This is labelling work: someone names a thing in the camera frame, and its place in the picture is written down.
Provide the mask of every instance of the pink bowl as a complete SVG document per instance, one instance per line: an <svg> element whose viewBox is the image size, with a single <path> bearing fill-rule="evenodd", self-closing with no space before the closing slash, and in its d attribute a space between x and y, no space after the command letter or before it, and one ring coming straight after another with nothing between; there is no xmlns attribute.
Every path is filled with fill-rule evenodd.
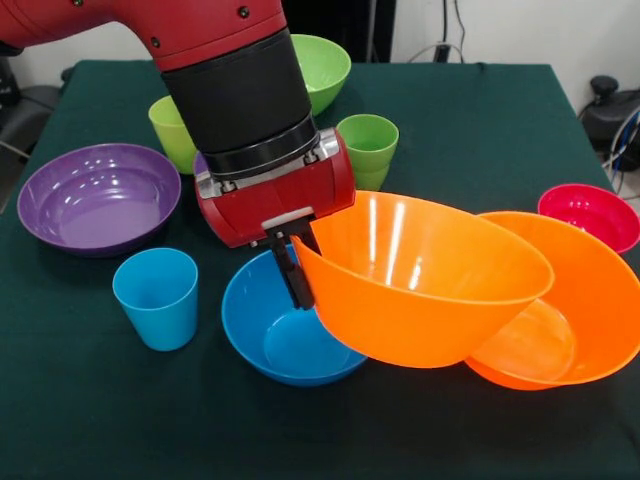
<svg viewBox="0 0 640 480"><path fill-rule="evenodd" d="M575 225L599 238L618 253L640 239L640 219L631 206L608 190L567 183L547 190L538 213Z"/></svg>

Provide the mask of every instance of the table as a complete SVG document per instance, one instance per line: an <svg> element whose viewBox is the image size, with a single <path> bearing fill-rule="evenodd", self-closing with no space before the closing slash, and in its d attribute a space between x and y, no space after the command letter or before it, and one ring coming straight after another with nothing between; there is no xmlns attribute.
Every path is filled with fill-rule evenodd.
<svg viewBox="0 0 640 480"><path fill-rule="evenodd" d="M164 94L147 62L80 63L22 181L93 143L160 149L146 112ZM534 210L561 182L607 186L547 66L354 65L319 123L359 112L400 128L391 192L480 212ZM15 196L0 217L0 479L640 478L638 361L594 384L531 393L464 365L369 361L310 390L264 378L232 349L219 314L227 282L256 252L226 249L183 184L149 245L180 248L201 271L199 331L173 353L144 347L112 297L123 258L39 243ZM638 251L627 259L637 271Z"/></svg>

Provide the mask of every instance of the plastic cup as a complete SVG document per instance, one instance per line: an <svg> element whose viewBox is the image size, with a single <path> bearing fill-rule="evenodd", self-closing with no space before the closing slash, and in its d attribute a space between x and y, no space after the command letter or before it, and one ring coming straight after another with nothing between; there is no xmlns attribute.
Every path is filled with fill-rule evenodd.
<svg viewBox="0 0 640 480"><path fill-rule="evenodd" d="M370 190L377 192L380 190L380 187L382 187L388 173L389 165L377 172L359 172L354 170L353 175L356 178L356 188L358 190Z"/></svg>
<svg viewBox="0 0 640 480"><path fill-rule="evenodd" d="M373 173L389 166L400 138L392 121L361 114L345 118L336 128L347 145L354 171Z"/></svg>
<svg viewBox="0 0 640 480"><path fill-rule="evenodd" d="M472 357L507 375L545 382L557 380L571 369L576 344L576 336L562 312L538 299Z"/></svg>
<svg viewBox="0 0 640 480"><path fill-rule="evenodd" d="M154 248L126 260L113 293L146 346L166 352L196 333L198 267L184 252Z"/></svg>
<svg viewBox="0 0 640 480"><path fill-rule="evenodd" d="M193 175L196 146L170 96L161 98L149 109L149 120L167 157L180 173Z"/></svg>

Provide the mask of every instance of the green cup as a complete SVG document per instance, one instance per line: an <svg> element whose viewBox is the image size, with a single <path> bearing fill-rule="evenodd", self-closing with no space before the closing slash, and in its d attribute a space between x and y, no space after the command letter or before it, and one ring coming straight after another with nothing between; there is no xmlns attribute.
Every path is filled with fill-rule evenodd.
<svg viewBox="0 0 640 480"><path fill-rule="evenodd" d="M392 121L378 115L353 115L336 128L347 145L354 171L378 173L385 167L388 170L400 138L400 131Z"/></svg>
<svg viewBox="0 0 640 480"><path fill-rule="evenodd" d="M390 166L391 165L387 165L376 172L359 172L354 170L353 175L356 177L356 188L358 190L377 192L380 190L380 187L382 187L385 178L387 178Z"/></svg>
<svg viewBox="0 0 640 480"><path fill-rule="evenodd" d="M193 175L196 146L170 96L161 98L149 109L149 120L167 157L180 173Z"/></svg>

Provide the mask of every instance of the red robot arm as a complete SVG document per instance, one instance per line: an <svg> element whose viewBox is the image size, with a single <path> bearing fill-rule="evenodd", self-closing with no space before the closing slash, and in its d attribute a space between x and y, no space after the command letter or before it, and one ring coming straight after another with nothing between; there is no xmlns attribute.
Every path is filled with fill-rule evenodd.
<svg viewBox="0 0 640 480"><path fill-rule="evenodd" d="M146 45L208 171L196 179L230 247L267 240L294 304L313 297L284 242L353 204L346 147L319 132L280 0L0 0L0 55L108 23Z"/></svg>

